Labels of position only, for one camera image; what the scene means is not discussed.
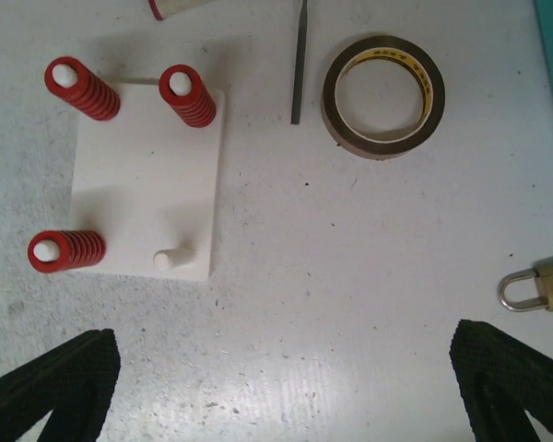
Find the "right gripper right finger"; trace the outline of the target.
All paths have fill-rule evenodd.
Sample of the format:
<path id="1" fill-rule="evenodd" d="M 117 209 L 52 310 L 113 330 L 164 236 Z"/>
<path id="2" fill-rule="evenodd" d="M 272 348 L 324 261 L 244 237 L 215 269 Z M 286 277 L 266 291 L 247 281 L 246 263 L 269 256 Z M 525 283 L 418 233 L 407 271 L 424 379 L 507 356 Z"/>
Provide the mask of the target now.
<path id="1" fill-rule="evenodd" d="M 450 358 L 477 441 L 537 441 L 529 416 L 553 435 L 553 359 L 472 320 L 459 321 Z"/>

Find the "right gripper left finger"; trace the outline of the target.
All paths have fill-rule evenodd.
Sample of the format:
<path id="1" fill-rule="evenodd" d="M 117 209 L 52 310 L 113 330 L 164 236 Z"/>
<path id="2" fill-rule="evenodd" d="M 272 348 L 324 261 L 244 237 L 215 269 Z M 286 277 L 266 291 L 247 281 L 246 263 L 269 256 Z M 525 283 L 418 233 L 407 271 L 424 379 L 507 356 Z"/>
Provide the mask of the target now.
<path id="1" fill-rule="evenodd" d="M 40 441 L 95 441 L 120 373 L 113 330 L 85 331 L 0 377 L 0 441 L 17 441 L 44 416 Z"/>

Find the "large red spring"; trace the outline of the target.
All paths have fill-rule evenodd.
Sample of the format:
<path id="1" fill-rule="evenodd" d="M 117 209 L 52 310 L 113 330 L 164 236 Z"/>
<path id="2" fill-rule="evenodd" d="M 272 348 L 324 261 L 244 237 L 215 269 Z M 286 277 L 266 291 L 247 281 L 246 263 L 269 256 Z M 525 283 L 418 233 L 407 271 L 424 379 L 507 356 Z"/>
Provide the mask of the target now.
<path id="1" fill-rule="evenodd" d="M 29 242 L 30 265 L 40 273 L 90 267 L 105 256 L 106 243 L 93 230 L 45 230 Z"/>
<path id="2" fill-rule="evenodd" d="M 176 64 L 159 78 L 159 94 L 188 126 L 205 128 L 217 114 L 217 106 L 202 78 L 191 66 Z"/>
<path id="3" fill-rule="evenodd" d="M 119 94 L 74 57 L 51 61 L 44 83 L 57 98 L 95 121 L 109 121 L 120 110 Z"/>

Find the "black yellow file tool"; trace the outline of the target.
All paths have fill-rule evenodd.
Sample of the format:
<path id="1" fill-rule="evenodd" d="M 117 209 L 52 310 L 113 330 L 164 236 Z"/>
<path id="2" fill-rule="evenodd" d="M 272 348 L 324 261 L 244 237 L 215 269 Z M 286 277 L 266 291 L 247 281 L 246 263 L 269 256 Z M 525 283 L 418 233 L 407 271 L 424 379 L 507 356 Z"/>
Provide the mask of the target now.
<path id="1" fill-rule="evenodd" d="M 301 103 L 304 82 L 304 67 L 308 31 L 308 1 L 302 0 L 300 5 L 299 25 L 294 66 L 293 90 L 291 101 L 290 123 L 298 125 L 301 116 Z"/>

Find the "brown tape roll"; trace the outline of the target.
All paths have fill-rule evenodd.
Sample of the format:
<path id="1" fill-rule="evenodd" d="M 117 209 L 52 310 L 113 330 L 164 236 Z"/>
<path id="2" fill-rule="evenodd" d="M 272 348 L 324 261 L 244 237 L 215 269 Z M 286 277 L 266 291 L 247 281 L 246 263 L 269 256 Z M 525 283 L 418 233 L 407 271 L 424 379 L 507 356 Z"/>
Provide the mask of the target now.
<path id="1" fill-rule="evenodd" d="M 373 34 L 333 60 L 321 109 L 338 145 L 358 157 L 387 160 L 424 144 L 438 128 L 445 102 L 441 71 L 424 50 Z"/>

